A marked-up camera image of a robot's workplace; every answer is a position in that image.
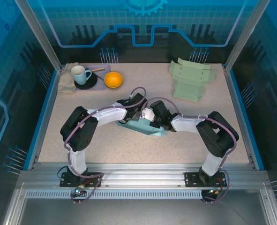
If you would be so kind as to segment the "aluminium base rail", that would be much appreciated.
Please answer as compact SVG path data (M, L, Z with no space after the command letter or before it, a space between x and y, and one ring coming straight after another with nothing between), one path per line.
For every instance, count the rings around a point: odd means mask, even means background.
M184 173L197 172L200 164L109 164L88 163L89 172L104 173L102 189L184 189ZM58 189L57 171L62 163L38 163L31 171L21 171L16 188ZM270 189L266 171L249 164L225 164L230 190Z

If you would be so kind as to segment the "left aluminium frame post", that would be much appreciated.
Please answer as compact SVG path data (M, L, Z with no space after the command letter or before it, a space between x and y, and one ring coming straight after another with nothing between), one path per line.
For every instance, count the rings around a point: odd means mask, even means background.
M40 43L41 47L43 48L47 58L51 62L52 66L57 72L61 72L62 66L61 63L52 48L51 43L49 42L43 28L41 27L37 17L35 16L32 8L30 7L27 0L14 0L17 6L19 7L22 15L24 16L25 20L27 21L28 25L30 26L31 30L33 31L36 39Z

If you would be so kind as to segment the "aluminium side rail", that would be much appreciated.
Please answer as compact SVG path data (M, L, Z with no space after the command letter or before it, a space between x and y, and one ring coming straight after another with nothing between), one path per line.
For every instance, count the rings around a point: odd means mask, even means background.
M249 155L249 161L253 164L255 170L264 170L261 156L254 138L253 131L250 126L250 122L242 101L235 76L231 69L228 72L226 71L224 64L222 64L222 66L240 127L241 136L246 147L247 154Z
M57 96L58 82L60 73L54 70L51 81L45 96L45 100L37 121L37 125L30 143L29 151L23 166L23 170L31 170L35 162L36 155L42 148L49 120L52 114L52 109Z

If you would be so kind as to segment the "aluminium frame post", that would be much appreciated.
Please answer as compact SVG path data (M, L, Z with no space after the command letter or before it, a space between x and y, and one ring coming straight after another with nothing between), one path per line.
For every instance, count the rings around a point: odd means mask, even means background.
M40 43L41 47L43 48L47 58L51 62L52 66L57 72L61 72L62 66L61 63L52 48L51 43L49 42L43 28L41 27L37 17L35 16L32 8L30 7L27 0L14 0L17 6L19 7L22 15L24 16L25 20L27 21L28 25L30 26L31 30L33 31L36 39Z
M253 9L244 29L242 30L238 41L234 45L226 63L224 66L225 72L229 73L231 68L233 67L235 61L239 57L240 53L242 52L245 44L247 43L249 37L253 33L256 25L258 24L261 16L263 15L266 7L268 6L270 0L258 0L255 8Z

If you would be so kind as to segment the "left aluminium side rail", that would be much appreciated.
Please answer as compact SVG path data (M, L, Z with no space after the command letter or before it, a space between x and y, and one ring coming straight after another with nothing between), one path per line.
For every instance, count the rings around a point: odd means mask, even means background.
M58 82L60 73L54 70L51 81L45 96L45 100L37 121L37 125L30 143L29 151L23 166L23 170L31 170L35 162L36 155L42 148L49 120L52 114L52 109L57 96Z

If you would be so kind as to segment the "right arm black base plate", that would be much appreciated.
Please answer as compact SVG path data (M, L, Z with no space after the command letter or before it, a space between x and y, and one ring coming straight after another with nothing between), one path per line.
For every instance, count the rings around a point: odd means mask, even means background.
M224 172L217 172L213 176L200 174L199 172L186 172L184 173L184 182L187 188L227 187L227 180Z

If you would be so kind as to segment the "black round saucer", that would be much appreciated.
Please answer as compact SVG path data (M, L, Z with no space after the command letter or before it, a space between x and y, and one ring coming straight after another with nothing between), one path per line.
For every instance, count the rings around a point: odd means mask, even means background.
M83 85L79 85L76 81L74 81L76 88L78 88L80 90L87 90L87 89L93 88L97 84L98 77L95 73L91 73L91 75L90 75L90 72L87 72L86 76L89 79Z

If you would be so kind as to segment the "light blue paper box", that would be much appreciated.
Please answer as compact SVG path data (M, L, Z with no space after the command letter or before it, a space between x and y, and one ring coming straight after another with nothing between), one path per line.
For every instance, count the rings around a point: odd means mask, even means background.
M162 127L157 128L151 126L150 124L152 122L154 122L154 120L139 118L138 121L129 120L127 123L117 121L116 124L120 127L133 130L144 135L166 136L167 131L165 131Z

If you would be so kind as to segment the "right aluminium frame post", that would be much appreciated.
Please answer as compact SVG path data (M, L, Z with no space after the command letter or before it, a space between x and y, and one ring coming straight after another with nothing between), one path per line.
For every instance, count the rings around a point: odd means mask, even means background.
M258 24L261 16L263 15L266 7L268 6L270 0L258 0L255 8L253 9L244 29L242 30L238 41L234 45L226 63L224 66L225 72L229 73L231 68L233 67L235 61L239 57L240 53L242 52L245 44L247 43L249 37L253 33L256 25Z

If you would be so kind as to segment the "lavender plastic tray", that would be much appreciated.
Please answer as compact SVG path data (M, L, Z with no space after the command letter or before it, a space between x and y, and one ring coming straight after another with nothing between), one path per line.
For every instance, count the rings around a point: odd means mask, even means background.
M99 75L102 78L104 78L105 75L111 71L111 67L109 64L80 64L80 66L83 66L85 69L95 69L95 68L104 67L105 70L94 72L95 74ZM107 86L105 85L105 82L98 78L97 84L93 88L87 89L87 90L103 90L106 88Z

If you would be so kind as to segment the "beige folded cloth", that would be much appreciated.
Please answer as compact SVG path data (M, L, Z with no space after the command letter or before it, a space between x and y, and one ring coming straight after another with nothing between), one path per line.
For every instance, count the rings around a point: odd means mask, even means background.
M76 86L74 84L74 77L71 73L71 69L78 66L79 63L67 63L65 65L64 71L60 76L58 83L58 93L59 94L74 94L76 91Z

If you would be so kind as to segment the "right aluminium side rail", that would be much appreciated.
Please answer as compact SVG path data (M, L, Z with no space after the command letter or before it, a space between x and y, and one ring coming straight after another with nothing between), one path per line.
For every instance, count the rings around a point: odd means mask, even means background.
M250 126L250 122L242 101L235 76L231 69L228 72L226 71L224 64L222 64L222 66L240 127L241 136L246 147L247 154L249 155L249 161L253 164L255 170L264 170L261 156L254 138L253 131Z

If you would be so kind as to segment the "white mug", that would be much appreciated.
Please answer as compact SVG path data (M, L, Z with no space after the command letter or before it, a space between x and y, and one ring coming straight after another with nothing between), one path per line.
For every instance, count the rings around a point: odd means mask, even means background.
M83 66L77 65L71 69L71 74L77 84L84 85L90 79L92 72Z

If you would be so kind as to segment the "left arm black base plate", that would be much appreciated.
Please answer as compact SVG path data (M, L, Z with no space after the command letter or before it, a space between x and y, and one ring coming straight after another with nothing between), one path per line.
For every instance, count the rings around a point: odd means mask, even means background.
M75 188L84 185L85 188L95 187L100 180L100 176L95 178L82 178L74 175L71 172L63 172L61 175L60 187Z

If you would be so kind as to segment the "light green paper box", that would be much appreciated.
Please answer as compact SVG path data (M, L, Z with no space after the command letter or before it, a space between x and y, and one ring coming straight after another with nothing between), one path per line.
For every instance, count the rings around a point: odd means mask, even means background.
M178 58L177 62L171 61L169 73L174 80L173 96L197 103L204 95L206 86L214 81L216 70L210 65Z

